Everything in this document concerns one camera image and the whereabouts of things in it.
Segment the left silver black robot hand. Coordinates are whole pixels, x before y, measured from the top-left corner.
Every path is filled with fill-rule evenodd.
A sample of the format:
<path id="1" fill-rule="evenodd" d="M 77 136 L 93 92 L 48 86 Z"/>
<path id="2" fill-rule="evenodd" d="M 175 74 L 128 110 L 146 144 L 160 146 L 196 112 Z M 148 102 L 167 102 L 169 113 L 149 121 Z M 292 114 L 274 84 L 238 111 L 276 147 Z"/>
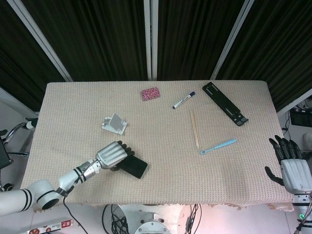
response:
<path id="1" fill-rule="evenodd" d="M 134 156 L 135 152 L 121 140 L 114 141 L 106 147 L 99 150 L 96 154 L 96 160 L 102 169 L 111 169 L 128 156 Z"/>

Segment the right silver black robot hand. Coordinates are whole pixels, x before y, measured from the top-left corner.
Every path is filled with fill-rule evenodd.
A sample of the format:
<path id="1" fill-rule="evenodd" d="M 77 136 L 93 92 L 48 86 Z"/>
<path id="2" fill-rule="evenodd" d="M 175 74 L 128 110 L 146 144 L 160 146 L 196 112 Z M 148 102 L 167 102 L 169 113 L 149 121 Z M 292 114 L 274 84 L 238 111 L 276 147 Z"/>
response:
<path id="1" fill-rule="evenodd" d="M 312 174 L 300 148 L 293 140 L 287 140 L 278 135 L 274 137 L 275 139 L 269 138 L 269 142 L 273 146 L 282 177 L 274 175 L 266 166 L 267 176 L 293 195 L 310 194 L 312 192 Z"/>

